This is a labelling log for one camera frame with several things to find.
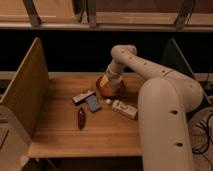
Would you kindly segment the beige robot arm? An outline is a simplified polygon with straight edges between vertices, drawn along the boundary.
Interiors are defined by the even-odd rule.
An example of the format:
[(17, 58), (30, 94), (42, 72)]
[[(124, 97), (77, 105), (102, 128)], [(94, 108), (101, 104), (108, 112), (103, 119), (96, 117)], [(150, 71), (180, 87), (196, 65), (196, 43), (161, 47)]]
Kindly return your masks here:
[(143, 171), (195, 171), (186, 114), (203, 100), (201, 85), (174, 69), (137, 55), (133, 45), (116, 45), (112, 61), (96, 87), (104, 97), (124, 89), (126, 67), (145, 79), (138, 93)]

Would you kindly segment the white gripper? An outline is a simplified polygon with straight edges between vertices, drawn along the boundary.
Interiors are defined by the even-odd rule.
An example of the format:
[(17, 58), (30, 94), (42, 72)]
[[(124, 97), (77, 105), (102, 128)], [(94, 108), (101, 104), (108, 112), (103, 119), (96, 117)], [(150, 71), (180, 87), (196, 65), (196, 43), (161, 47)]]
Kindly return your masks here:
[(122, 73), (124, 65), (112, 60), (108, 65), (105, 74), (100, 78), (98, 85), (101, 88), (109, 86), (113, 90), (118, 90), (122, 87)]

